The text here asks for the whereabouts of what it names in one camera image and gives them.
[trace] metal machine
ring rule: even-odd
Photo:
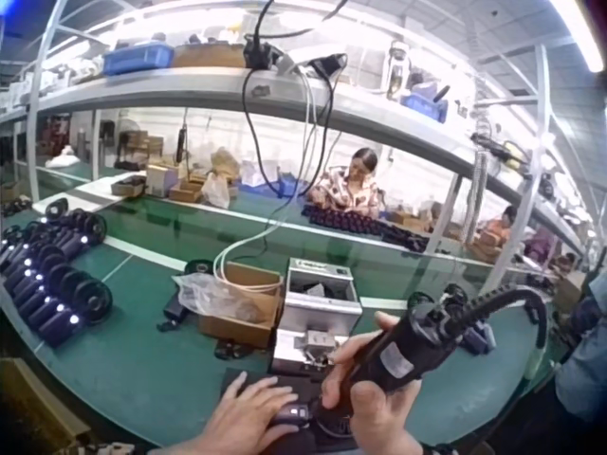
[[[270,370],[323,377],[327,355],[350,337],[362,315],[352,273],[339,265],[291,258],[285,289]]]

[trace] white label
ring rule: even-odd
[[[381,352],[379,358],[386,370],[396,379],[405,377],[414,368],[414,364],[400,353],[394,342]]]

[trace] person's left hand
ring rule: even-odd
[[[291,387],[272,387],[278,378],[270,377],[248,386],[238,395],[245,379],[247,374],[240,373],[226,389],[200,436],[169,449],[168,453],[256,455],[282,436],[299,430],[290,425],[267,428],[284,405],[297,400]]]

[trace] metal shelf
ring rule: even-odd
[[[160,106],[242,111],[241,91],[247,74],[248,70],[239,68],[178,68],[99,79],[41,98],[39,114]],[[269,93],[248,97],[251,113],[304,121],[305,94],[299,78],[260,71],[250,78],[249,93],[258,85],[267,86]],[[311,85],[320,112],[327,90],[320,81],[311,81]],[[17,109],[0,116],[0,124],[26,116],[25,109]],[[441,123],[355,87],[338,85],[331,128],[395,147],[471,178],[474,148],[467,137],[455,136]],[[510,204],[521,202],[522,196],[499,175],[489,177],[487,188]],[[582,253],[579,238],[553,208],[538,203],[533,216]]]

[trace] floral shirt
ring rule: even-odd
[[[334,210],[363,209],[357,210],[370,216],[377,216],[379,210],[379,198],[377,194],[377,183],[371,175],[362,182],[361,188],[352,193],[348,188],[349,168],[336,167],[325,172],[317,190],[325,195],[325,206]]]

